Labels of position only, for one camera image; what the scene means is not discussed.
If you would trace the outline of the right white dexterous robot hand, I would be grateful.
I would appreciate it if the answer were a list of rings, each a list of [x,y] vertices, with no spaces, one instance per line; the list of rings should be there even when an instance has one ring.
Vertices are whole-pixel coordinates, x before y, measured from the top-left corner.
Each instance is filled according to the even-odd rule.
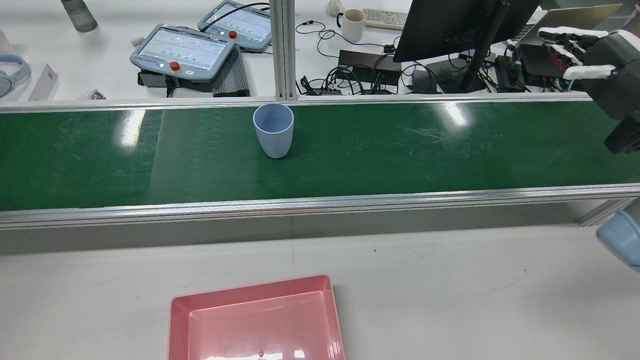
[[[562,79],[583,91],[611,118],[639,111],[639,38],[628,30],[541,27],[537,37],[566,68]]]

